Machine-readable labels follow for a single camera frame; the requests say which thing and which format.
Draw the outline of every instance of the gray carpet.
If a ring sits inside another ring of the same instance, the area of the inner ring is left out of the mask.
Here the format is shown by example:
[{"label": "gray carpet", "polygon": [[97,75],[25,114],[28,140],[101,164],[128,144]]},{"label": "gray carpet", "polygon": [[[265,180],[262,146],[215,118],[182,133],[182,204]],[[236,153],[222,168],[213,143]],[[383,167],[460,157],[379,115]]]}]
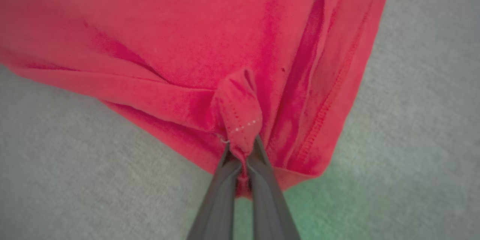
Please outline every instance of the gray carpet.
[{"label": "gray carpet", "polygon": [[[480,0],[388,0],[304,239],[480,239]],[[183,239],[211,176],[97,100],[0,67],[0,239]],[[251,204],[236,202],[235,238]]]}]

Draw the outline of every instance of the red garment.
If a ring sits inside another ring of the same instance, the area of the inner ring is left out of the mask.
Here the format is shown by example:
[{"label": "red garment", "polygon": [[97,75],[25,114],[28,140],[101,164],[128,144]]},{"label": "red garment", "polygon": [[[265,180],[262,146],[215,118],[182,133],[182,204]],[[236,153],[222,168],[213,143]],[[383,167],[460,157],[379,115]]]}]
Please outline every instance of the red garment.
[{"label": "red garment", "polygon": [[286,189],[328,165],[384,3],[0,0],[0,61],[100,99],[210,173],[222,139],[245,161],[260,133]]}]

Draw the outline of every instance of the red fabric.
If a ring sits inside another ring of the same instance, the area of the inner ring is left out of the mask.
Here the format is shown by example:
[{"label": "red fabric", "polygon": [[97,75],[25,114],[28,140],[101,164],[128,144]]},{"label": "red fabric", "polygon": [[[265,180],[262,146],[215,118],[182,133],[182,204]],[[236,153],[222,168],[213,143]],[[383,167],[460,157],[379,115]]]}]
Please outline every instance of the red fabric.
[{"label": "red fabric", "polygon": [[98,98],[210,173],[222,139],[244,161],[260,133],[286,189],[328,165],[384,3],[0,0],[0,61]]}]

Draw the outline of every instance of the gray surface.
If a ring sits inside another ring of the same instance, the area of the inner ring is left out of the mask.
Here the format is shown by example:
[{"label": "gray surface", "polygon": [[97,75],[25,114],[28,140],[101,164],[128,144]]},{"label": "gray surface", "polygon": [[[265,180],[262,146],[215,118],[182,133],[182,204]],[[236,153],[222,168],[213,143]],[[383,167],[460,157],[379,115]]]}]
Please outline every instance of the gray surface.
[{"label": "gray surface", "polygon": [[[388,0],[305,239],[480,239],[480,0]],[[0,239],[182,239],[210,176],[98,101],[0,67]],[[250,239],[249,202],[235,237]]]}]

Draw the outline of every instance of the red cloth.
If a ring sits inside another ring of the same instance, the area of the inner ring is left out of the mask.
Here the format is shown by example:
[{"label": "red cloth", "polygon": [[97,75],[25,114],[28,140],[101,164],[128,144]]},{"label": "red cloth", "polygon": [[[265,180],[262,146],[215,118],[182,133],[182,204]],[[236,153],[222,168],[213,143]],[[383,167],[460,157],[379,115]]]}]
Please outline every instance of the red cloth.
[{"label": "red cloth", "polygon": [[245,161],[260,133],[286,189],[328,165],[384,3],[0,0],[0,61],[98,98],[210,173],[222,138]]}]

